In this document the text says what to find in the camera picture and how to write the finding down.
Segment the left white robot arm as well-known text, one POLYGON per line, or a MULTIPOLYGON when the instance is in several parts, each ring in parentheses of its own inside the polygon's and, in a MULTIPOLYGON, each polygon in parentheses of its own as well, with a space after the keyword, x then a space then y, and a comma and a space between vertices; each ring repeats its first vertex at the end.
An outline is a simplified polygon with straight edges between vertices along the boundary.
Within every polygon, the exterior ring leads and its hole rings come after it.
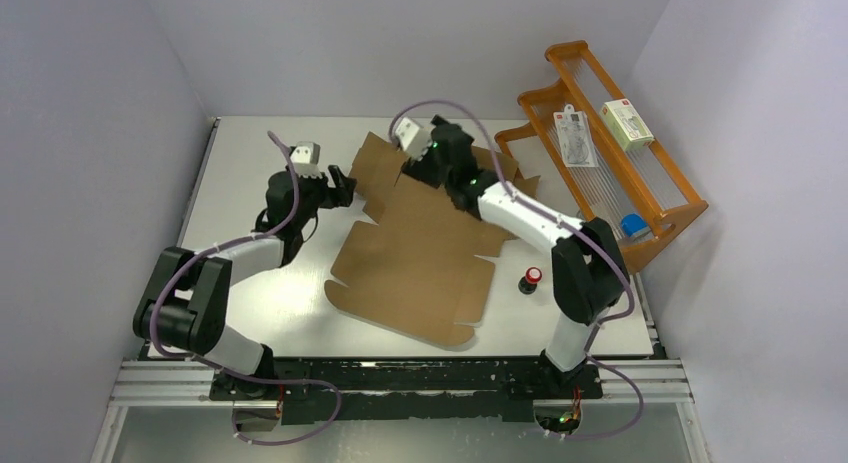
POLYGON ((305 242, 306 224, 321 209, 350 206, 356 187, 336 165, 315 176, 288 169, 273 174, 249 235, 203 252, 162 251, 133 317, 135 335, 237 373, 237 386, 251 398, 271 394, 277 383, 273 352, 227 324, 230 289, 291 263, 305 242))

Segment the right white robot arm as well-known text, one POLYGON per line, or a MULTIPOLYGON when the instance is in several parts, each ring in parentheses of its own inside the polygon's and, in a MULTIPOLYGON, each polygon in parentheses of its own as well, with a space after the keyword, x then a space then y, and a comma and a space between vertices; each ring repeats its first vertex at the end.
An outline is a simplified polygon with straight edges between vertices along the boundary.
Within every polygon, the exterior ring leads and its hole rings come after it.
POLYGON ((391 141, 408 157, 406 174, 442 188, 454 206, 530 244, 550 259, 552 294, 559 317, 543 351, 550 362, 539 374, 542 389, 562 397, 578 382, 600 326, 621 297, 631 297, 630 278, 610 225, 584 221, 540 203, 507 179, 496 150, 491 165, 476 156, 473 137, 439 115, 425 128, 409 117, 389 126, 391 141))

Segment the brown cardboard box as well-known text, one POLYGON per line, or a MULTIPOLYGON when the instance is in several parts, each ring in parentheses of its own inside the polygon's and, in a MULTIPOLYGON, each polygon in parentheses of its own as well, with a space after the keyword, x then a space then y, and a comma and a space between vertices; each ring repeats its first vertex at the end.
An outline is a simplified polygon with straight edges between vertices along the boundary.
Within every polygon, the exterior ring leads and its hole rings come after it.
POLYGON ((368 133, 350 171, 367 221, 353 224, 324 284, 338 310, 442 347, 475 334, 512 234, 402 173, 405 155, 368 133))

